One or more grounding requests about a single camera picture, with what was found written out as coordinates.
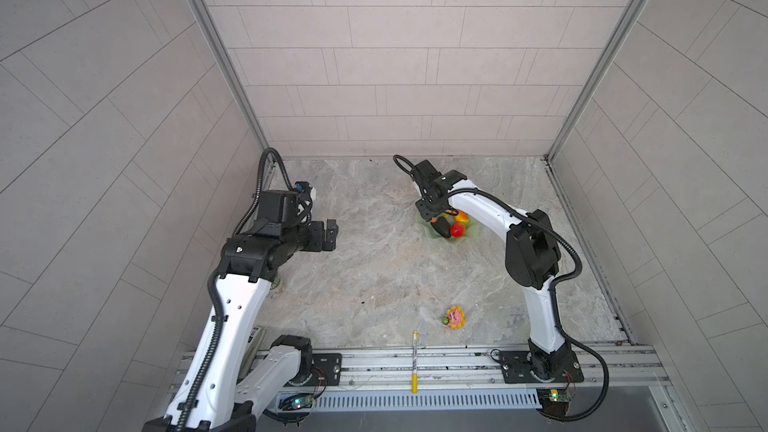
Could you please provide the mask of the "red yellow fake mango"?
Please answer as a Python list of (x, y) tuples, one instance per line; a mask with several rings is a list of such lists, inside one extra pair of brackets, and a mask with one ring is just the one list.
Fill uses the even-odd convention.
[(454, 220), (456, 223), (461, 223), (465, 226), (468, 226), (470, 224), (470, 218), (469, 215), (465, 212), (459, 211), (455, 216)]

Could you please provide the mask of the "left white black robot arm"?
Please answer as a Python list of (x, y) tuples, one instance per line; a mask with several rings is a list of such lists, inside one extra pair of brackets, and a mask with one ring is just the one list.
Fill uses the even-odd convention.
[(255, 222), (225, 242), (207, 279), (212, 309), (182, 385), (144, 430), (253, 431), (286, 383), (311, 377), (311, 341), (295, 335), (280, 336), (245, 377), (239, 372), (279, 267), (297, 252), (336, 247), (336, 222), (311, 218), (314, 197), (307, 182), (258, 194)]

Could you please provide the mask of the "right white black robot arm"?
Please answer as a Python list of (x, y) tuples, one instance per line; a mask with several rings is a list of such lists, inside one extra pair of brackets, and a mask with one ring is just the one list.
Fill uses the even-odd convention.
[(552, 229), (545, 212), (514, 208), (456, 170), (443, 174), (428, 160), (406, 161), (401, 169), (421, 195), (416, 208), (424, 220), (462, 211), (504, 240), (505, 268), (523, 289), (530, 321), (529, 373), (541, 382), (559, 378), (569, 364), (572, 340), (563, 330), (556, 285), (582, 271), (574, 248)]

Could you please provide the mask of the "dark fake avocado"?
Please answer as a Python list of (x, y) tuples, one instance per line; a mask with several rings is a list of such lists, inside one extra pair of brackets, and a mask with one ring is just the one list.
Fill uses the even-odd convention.
[(452, 225), (451, 222), (449, 222), (445, 217), (440, 216), (433, 218), (430, 221), (430, 225), (432, 229), (441, 237), (443, 238), (451, 238), (450, 235), (450, 227)]

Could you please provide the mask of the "fake red strawberry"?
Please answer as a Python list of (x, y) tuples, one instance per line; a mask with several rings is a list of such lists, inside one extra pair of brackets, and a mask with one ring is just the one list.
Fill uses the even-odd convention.
[(460, 238), (466, 234), (467, 226), (461, 222), (455, 222), (450, 227), (450, 235), (453, 238)]

